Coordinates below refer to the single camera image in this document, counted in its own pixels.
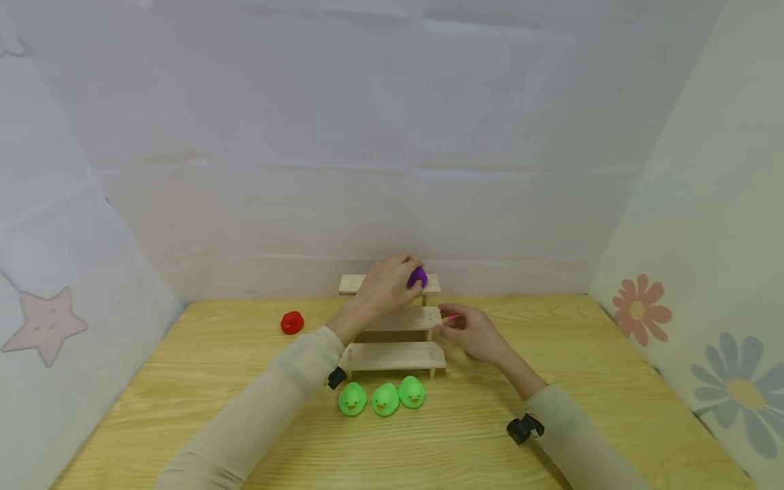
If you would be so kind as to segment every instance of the wooden shelf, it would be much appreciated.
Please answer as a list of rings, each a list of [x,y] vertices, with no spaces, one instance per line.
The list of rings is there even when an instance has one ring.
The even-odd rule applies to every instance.
[[[396,371],[446,368],[444,351],[435,342],[352,343],[343,353],[340,366],[351,378],[354,371]]]
[[[381,318],[365,332],[429,332],[438,323],[441,323],[441,311],[437,307],[410,306]]]
[[[341,295],[357,294],[357,291],[359,291],[359,286],[362,285],[362,281],[364,280],[364,274],[343,274],[343,276],[340,278],[340,288],[338,293]],[[441,292],[441,283],[438,282],[438,276],[436,274],[428,274],[427,286],[425,286],[423,295],[438,294],[439,292]]]

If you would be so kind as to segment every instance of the star decal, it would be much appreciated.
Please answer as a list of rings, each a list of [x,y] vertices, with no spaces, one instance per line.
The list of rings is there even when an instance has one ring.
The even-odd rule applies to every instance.
[[[63,288],[49,299],[20,292],[19,301],[24,323],[0,347],[0,352],[36,349],[48,368],[54,363],[63,341],[87,329],[87,324],[71,312],[71,288]]]

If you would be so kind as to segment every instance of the beige sleeve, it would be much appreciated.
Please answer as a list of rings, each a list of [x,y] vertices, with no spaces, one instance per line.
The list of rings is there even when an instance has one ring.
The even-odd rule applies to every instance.
[[[560,387],[541,390],[525,409],[544,426],[537,441],[575,490],[651,487]]]
[[[295,340],[172,459],[156,488],[239,489],[337,366],[343,343],[327,327]]]

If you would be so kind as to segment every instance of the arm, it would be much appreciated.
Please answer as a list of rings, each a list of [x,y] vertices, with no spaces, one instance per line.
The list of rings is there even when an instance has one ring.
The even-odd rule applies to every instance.
[[[573,488],[650,488],[560,387],[547,386],[516,354],[496,367],[545,427],[537,441]]]
[[[457,323],[436,325],[440,336],[469,355],[495,366],[517,391],[526,412],[545,428],[539,445],[573,488],[650,488],[640,474],[601,436],[580,407],[560,387],[548,386],[503,339],[481,310],[439,305]]]
[[[411,289],[405,287],[408,276],[421,266],[405,252],[377,263],[357,295],[325,326],[283,350],[180,450],[156,488],[238,490],[299,409],[324,385],[345,346],[362,329],[422,292],[418,282]]]

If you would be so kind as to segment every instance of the white backdrop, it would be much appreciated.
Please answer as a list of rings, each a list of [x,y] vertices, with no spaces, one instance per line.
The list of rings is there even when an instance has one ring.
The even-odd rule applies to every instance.
[[[181,299],[586,292],[721,0],[4,0]]]

